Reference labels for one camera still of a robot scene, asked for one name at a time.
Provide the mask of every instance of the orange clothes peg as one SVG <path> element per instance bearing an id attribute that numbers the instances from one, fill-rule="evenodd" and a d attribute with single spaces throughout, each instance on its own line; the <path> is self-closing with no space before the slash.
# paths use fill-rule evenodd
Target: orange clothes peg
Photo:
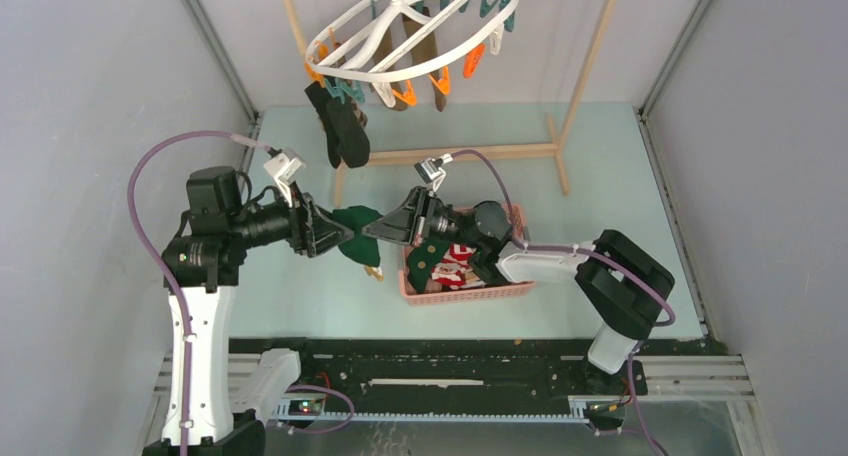
<path id="1" fill-rule="evenodd" d="M 415 97 L 415 89 L 412 88 L 412 83 L 409 80 L 406 80 L 406 91 L 403 94 L 392 89 L 392 93 L 394 93 L 395 97 L 403 101 L 409 106 L 415 106 L 418 104 L 418 99 Z"/>
<path id="2" fill-rule="evenodd" d="M 318 46 L 318 61 L 315 61 L 314 56 L 312 57 L 312 61 L 315 61 L 317 63 L 317 62 L 323 61 L 324 58 L 326 58 L 330 54 L 330 50 L 329 50 L 329 48 L 327 48 L 327 45 L 324 44 L 324 43 L 319 42 L 319 43 L 315 43 L 315 44 L 316 44 L 316 46 Z"/>
<path id="3" fill-rule="evenodd" d="M 310 80 L 317 81 L 318 84 L 320 84 L 322 88 L 326 87 L 326 86 L 324 86 L 324 76 L 313 71 L 312 68 L 309 67 L 309 63 L 304 61 L 303 69 L 306 70 L 306 74 L 309 75 Z"/>
<path id="4" fill-rule="evenodd" d="M 448 71 L 448 67 L 445 66 L 442 68 L 442 77 L 436 81 L 436 78 L 433 77 L 433 73 L 428 74 L 430 76 L 430 81 L 433 82 L 433 86 L 435 86 L 439 91 L 442 92 L 445 96 L 450 94 L 450 71 Z"/>
<path id="5" fill-rule="evenodd" d="M 486 45 L 480 43 L 476 48 L 472 49 L 465 55 L 465 67 L 462 69 L 462 76 L 465 77 L 465 79 L 469 79 L 474 75 L 474 71 L 477 70 L 477 65 L 480 64 L 480 60 L 483 58 L 483 52 L 485 50 Z"/>

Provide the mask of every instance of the wooden pole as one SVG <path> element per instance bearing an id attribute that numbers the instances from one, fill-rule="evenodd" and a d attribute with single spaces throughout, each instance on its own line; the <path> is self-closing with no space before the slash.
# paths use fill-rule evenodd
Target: wooden pole
<path id="1" fill-rule="evenodd" d="M 489 159 L 524 159 L 553 156 L 556 145 L 553 143 L 505 144 L 500 146 L 463 146 L 459 148 L 406 149 L 401 151 L 379 151 L 371 153 L 368 166 L 386 166 L 394 164 L 415 164 L 430 156 L 441 156 L 471 148 L 483 153 Z M 460 156 L 456 161 L 477 161 L 472 155 Z"/>
<path id="2" fill-rule="evenodd" d="M 336 208 L 342 207 L 342 194 L 344 193 L 344 174 L 347 172 L 347 165 L 342 162 L 336 168 L 336 183 L 333 185 L 333 205 Z"/>
<path id="3" fill-rule="evenodd" d="M 565 142 L 568 140 L 568 133 L 571 132 L 571 126 L 574 124 L 577 107 L 583 98 L 583 90 L 586 89 L 589 74 L 592 72 L 595 58 L 597 58 L 598 52 L 601 49 L 601 41 L 604 39 L 607 26 L 609 26 L 612 10 L 615 8 L 615 2 L 616 0 L 604 0 L 601 15 L 595 24 L 595 33 L 592 35 L 592 42 L 589 43 L 589 48 L 586 50 L 586 57 L 583 58 L 583 67 L 580 68 L 580 76 L 577 78 L 577 84 L 574 85 L 574 92 L 571 94 L 571 101 L 568 103 L 568 113 L 565 115 L 565 120 L 562 123 L 562 133 L 560 133 L 559 139 L 556 141 L 560 149 L 565 146 Z"/>
<path id="4" fill-rule="evenodd" d="M 294 7 L 294 1 L 283 0 L 286 6 L 286 15 L 289 17 L 289 25 L 292 28 L 294 42 L 297 44 L 297 50 L 301 56 L 306 55 L 306 38 L 303 37 L 303 28 L 300 27 L 300 19 L 297 17 L 297 10 Z"/>
<path id="5" fill-rule="evenodd" d="M 562 159 L 562 148 L 557 146 L 557 132 L 556 132 L 556 123 L 554 122 L 554 116 L 551 113 L 547 114 L 548 117 L 548 134 L 551 136 L 551 141 L 553 141 L 554 151 L 554 163 L 556 163 L 557 168 L 557 176 L 559 176 L 559 186 L 562 188 L 562 194 L 564 196 L 568 196 L 571 193 L 571 181 L 568 180 L 568 173 L 565 171 L 565 161 Z"/>

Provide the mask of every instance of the white bracket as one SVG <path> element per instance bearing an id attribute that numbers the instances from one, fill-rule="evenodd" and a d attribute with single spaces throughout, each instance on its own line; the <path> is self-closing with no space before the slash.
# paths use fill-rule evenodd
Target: white bracket
<path id="1" fill-rule="evenodd" d="M 435 193 L 436 191 L 438 191 L 438 190 L 439 190 L 439 187 L 440 187 L 440 186 L 442 185 L 442 183 L 445 181 L 445 178 L 447 177 L 447 175 L 448 175 L 448 173 L 447 173 L 447 171 L 445 171 L 445 169 L 444 169 L 444 168 L 439 168 L 439 175 L 438 175 L 438 176 L 436 176 L 436 178 L 435 178 L 435 179 L 433 179 L 433 182 L 431 182 L 430 184 L 428 184 L 428 185 L 427 185 L 427 186 L 429 186 L 429 187 L 430 187 L 430 188 L 429 188 L 429 189 L 430 189 L 430 191 L 432 191 L 432 192 L 434 192 L 434 193 Z"/>
<path id="2" fill-rule="evenodd" d="M 259 366 L 231 401 L 233 413 L 256 410 L 256 419 L 268 422 L 286 389 L 300 377 L 300 356 L 290 349 L 262 353 Z"/>
<path id="3" fill-rule="evenodd" d="M 262 165 L 265 171 L 274 180 L 277 189 L 283 194 L 289 207 L 293 207 L 290 184 L 294 181 L 294 173 L 305 166 L 303 160 L 289 148 L 269 159 Z"/>
<path id="4" fill-rule="evenodd" d="M 595 245 L 588 241 L 579 245 L 593 250 Z M 562 251 L 526 250 L 514 244 L 507 244 L 498 258 L 498 271 L 513 283 L 539 281 L 545 283 L 571 283 L 577 274 L 577 266 L 589 257 L 583 254 Z"/>

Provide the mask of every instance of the light blue floor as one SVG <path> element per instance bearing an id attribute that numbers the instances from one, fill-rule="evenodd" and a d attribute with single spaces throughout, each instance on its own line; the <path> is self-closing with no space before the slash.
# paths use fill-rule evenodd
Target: light blue floor
<path id="1" fill-rule="evenodd" d="M 432 106 L 403 113 L 367 107 L 367 132 L 375 150 L 547 142 L 545 111 L 561 121 L 564 105 Z M 306 161 L 298 184 L 331 208 L 333 170 L 324 135 L 311 107 L 266 111 L 260 139 L 291 147 Z M 269 184 L 257 153 L 250 170 L 255 187 Z M 496 161 L 512 199 L 525 208 L 536 242 L 572 243 L 615 228 L 663 263 L 677 280 L 669 299 L 677 323 L 656 329 L 658 338 L 697 338 L 701 329 L 642 144 L 626 104 L 583 104 L 565 149 L 572 193 L 562 196 L 550 159 Z M 481 163 L 453 163 L 439 196 L 469 205 L 501 200 Z M 410 167 L 352 170 L 344 205 L 364 204 L 383 213 L 421 184 Z M 600 325 L 576 283 L 539 284 L 522 298 L 412 307 L 398 289 L 398 247 L 381 243 L 386 280 L 333 250 L 317 259 L 294 255 L 285 243 L 250 252 L 241 271 L 232 315 L 233 337 L 350 338 L 591 338 Z"/>

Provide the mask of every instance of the white wall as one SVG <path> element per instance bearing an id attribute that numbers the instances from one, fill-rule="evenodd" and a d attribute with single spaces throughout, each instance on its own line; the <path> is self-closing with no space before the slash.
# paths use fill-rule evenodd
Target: white wall
<path id="1" fill-rule="evenodd" d="M 848 6 L 717 0 L 652 116 L 779 454 L 845 454 Z"/>
<path id="2" fill-rule="evenodd" d="M 295 0 L 307 41 L 359 1 Z M 696 1 L 619 0 L 584 99 L 640 105 Z M 203 2 L 260 110 L 308 105 L 303 95 L 308 79 L 282 0 Z M 480 28 L 479 2 L 472 0 L 466 13 L 439 27 L 440 53 Z M 455 63 L 449 102 L 568 101 L 602 3 L 520 0 L 515 31 L 505 36 L 500 55 L 486 55 L 470 81 L 460 77 L 462 62 Z M 368 12 L 361 16 L 354 20 L 358 25 L 351 22 L 340 36 L 349 37 L 370 19 Z M 393 29 L 397 46 L 405 35 L 399 22 Z M 419 102 L 432 104 L 427 78 L 418 78 L 414 84 Z M 374 95 L 368 97 L 372 103 L 379 102 Z"/>
<path id="3" fill-rule="evenodd" d="M 2 452 L 131 454 L 170 319 L 127 178 L 167 136 L 247 122 L 180 0 L 0 0 L 0 47 Z M 184 146 L 140 184 L 158 247 L 188 173 L 240 155 Z"/>

